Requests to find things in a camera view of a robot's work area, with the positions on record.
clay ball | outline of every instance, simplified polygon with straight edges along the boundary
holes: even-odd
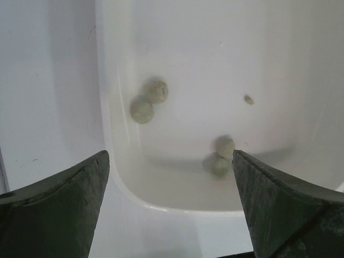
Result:
[[[216,144],[216,152],[221,157],[229,160],[233,157],[233,151],[235,150],[235,143],[232,139],[221,139]]]
[[[148,89],[147,97],[152,104],[165,102],[168,97],[167,84],[162,81],[154,82]]]
[[[224,176],[228,172],[229,164],[223,157],[217,157],[212,166],[212,172],[217,176]]]
[[[147,101],[135,101],[130,109],[132,118],[138,124],[146,124],[154,117],[153,105]]]

scratch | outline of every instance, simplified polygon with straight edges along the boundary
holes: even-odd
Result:
[[[88,39],[90,39],[90,36],[91,36],[92,31],[94,31],[96,27],[97,27],[97,26],[94,26],[94,27],[92,28],[92,30],[90,31],[90,34],[88,35]]]
[[[34,159],[34,160],[32,160],[31,162],[29,162],[29,163],[25,163],[25,164],[21,165],[20,168],[22,168],[23,166],[26,166],[26,165],[28,165],[28,164],[34,162],[34,161],[37,161],[37,160],[38,160],[38,159]]]

small pebble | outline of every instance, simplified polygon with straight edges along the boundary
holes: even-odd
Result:
[[[244,100],[246,101],[246,103],[248,103],[250,105],[254,104],[253,99],[250,96],[248,96],[248,95],[245,95]]]
[[[135,101],[130,108],[130,113],[135,122],[141,125],[146,124],[154,117],[153,105],[147,101]]]
[[[233,157],[233,151],[235,150],[235,143],[232,139],[221,139],[216,143],[216,152],[221,157],[229,160]]]
[[[228,172],[229,164],[223,157],[217,157],[212,166],[212,172],[217,176],[224,176]]]
[[[147,97],[152,104],[165,102],[168,97],[167,84],[162,81],[154,82],[148,89]]]

white plastic container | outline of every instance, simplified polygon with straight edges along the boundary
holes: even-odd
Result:
[[[341,0],[116,0],[97,30],[105,140],[121,190],[163,211],[243,215],[233,172],[218,179],[205,169],[222,135],[342,190],[343,12]],[[152,78],[169,98],[138,125],[130,102]]]

ball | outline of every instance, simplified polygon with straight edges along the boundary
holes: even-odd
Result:
[[[221,139],[216,144],[216,152],[221,157],[229,160],[233,157],[233,151],[235,150],[235,143],[232,139]]]
[[[138,100],[135,101],[130,110],[131,116],[138,124],[146,124],[154,117],[153,105],[150,102]]]
[[[165,102],[168,97],[167,84],[162,81],[154,82],[148,89],[147,97],[152,104]]]
[[[217,157],[212,166],[212,173],[217,176],[224,176],[228,172],[228,160],[223,157]]]

